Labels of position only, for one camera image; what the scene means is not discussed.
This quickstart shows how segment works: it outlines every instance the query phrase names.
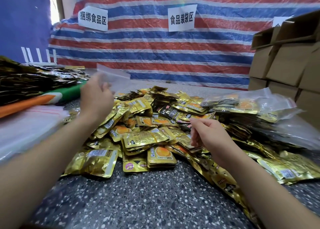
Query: person's left hand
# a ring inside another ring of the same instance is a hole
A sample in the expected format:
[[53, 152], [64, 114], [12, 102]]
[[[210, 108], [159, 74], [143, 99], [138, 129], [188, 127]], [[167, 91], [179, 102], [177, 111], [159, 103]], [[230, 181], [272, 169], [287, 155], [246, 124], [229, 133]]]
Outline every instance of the person's left hand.
[[80, 116], [90, 118], [98, 125], [103, 122], [114, 106], [110, 85], [100, 86], [102, 75], [93, 75], [81, 88]]

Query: paper sign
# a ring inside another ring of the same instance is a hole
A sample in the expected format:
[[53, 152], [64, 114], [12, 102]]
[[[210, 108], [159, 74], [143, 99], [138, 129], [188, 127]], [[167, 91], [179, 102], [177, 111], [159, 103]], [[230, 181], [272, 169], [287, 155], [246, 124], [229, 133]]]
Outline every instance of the paper sign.
[[291, 18], [291, 17], [274, 17], [274, 18], [273, 18], [272, 26], [273, 26], [273, 27], [275, 27], [275, 26], [281, 26], [284, 21], [286, 21], [288, 18]]
[[169, 32], [195, 28], [195, 15], [198, 4], [168, 8]]
[[108, 10], [86, 6], [78, 12], [79, 26], [100, 31], [108, 31]]

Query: speckled countertop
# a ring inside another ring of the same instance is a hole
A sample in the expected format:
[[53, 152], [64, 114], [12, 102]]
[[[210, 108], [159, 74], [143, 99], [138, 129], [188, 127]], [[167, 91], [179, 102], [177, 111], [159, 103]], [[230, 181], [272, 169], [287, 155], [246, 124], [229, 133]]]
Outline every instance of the speckled countertop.
[[[134, 81], [123, 92], [153, 85], [205, 97], [230, 90]], [[78, 100], [68, 107], [77, 106]], [[320, 152], [303, 155], [320, 164]], [[35, 211], [31, 223], [53, 228], [255, 228], [236, 203], [211, 186], [188, 162], [174, 170], [125, 174], [117, 161], [110, 179], [72, 176], [60, 179]], [[286, 186], [320, 215], [320, 181]]]

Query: blue wall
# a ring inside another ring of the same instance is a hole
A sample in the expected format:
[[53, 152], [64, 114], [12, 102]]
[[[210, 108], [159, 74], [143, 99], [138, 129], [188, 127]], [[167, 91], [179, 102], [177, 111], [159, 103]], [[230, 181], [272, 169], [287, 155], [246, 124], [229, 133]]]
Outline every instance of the blue wall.
[[21, 46], [31, 49], [33, 61], [42, 61], [50, 37], [50, 0], [0, 0], [0, 55], [24, 63]]

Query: purple round logo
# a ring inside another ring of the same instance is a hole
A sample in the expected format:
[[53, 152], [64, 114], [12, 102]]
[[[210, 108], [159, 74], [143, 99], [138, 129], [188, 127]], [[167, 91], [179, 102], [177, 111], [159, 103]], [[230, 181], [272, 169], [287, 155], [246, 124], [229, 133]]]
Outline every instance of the purple round logo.
[[134, 168], [134, 165], [131, 162], [129, 162], [126, 164], [125, 168], [126, 170], [132, 170]]

